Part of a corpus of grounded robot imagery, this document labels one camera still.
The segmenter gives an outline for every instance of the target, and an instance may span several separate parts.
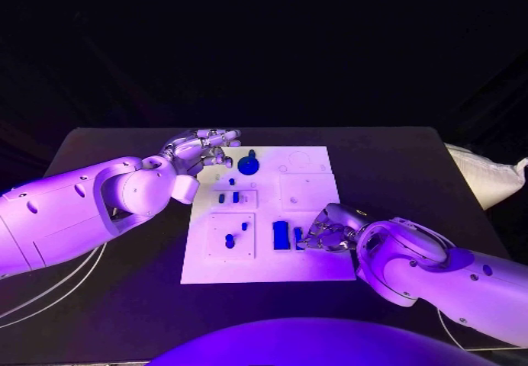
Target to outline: white board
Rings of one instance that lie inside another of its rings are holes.
[[[236,162],[249,149],[259,169],[243,175]],[[325,204],[338,203],[325,147],[243,146],[224,148],[224,155],[233,158],[232,169],[216,165],[197,175],[181,284],[353,280],[347,252],[299,251],[294,245],[294,227],[305,233]],[[275,221],[288,223],[289,250],[273,250]],[[224,245],[227,234],[233,235],[232,248]]]

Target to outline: blue object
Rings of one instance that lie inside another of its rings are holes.
[[[294,227],[294,250],[304,250],[299,246],[297,246],[297,242],[302,239],[302,229],[299,227]]]
[[[289,249],[288,223],[285,221],[275,221],[272,223],[272,249]]]
[[[230,234],[227,234],[224,236],[224,246],[232,249],[233,248],[233,236]]]
[[[252,175],[258,171],[258,160],[255,158],[255,151],[250,149],[247,156],[242,157],[237,161],[237,171],[243,175]]]

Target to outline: dark gray table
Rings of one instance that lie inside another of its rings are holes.
[[[181,130],[73,130],[46,175],[119,156],[154,155]],[[432,129],[245,128],[240,140],[246,146],[327,146],[341,203],[379,219],[408,218],[458,246],[507,258]],[[217,329],[289,316],[360,319],[449,342],[432,306],[419,300],[398,307],[360,280],[180,285],[188,216],[190,207],[171,201],[152,220],[109,242],[70,297],[0,329],[0,364],[147,360]],[[0,281],[0,311],[59,281],[80,260]],[[8,320],[54,300],[80,276]],[[447,326],[462,346],[501,345],[449,321]]]

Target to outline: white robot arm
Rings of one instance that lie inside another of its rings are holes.
[[[392,303],[426,300],[445,316],[528,347],[528,267],[454,247],[434,231],[395,218],[374,222],[340,204],[320,212],[298,246],[354,250],[357,276]]]
[[[219,146],[236,130],[177,135],[157,156],[122,157],[14,188],[0,197],[0,278],[56,265],[144,223],[170,198],[191,203],[203,166],[224,164]]]

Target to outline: table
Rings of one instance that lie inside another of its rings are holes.
[[[46,175],[119,156],[154,155],[181,130],[76,129]],[[243,128],[240,140],[247,146],[327,146],[341,203],[379,219],[403,217],[458,246],[507,258],[434,129]],[[148,360],[217,329],[291,316],[359,319],[451,342],[428,303],[418,300],[411,308],[398,307],[359,279],[180,285],[188,216],[190,207],[171,200],[152,220],[109,242],[71,295],[0,329],[0,364]],[[83,258],[0,281],[0,311],[38,294]],[[76,282],[20,316],[59,298]],[[464,347],[501,345],[449,321],[447,327]]]

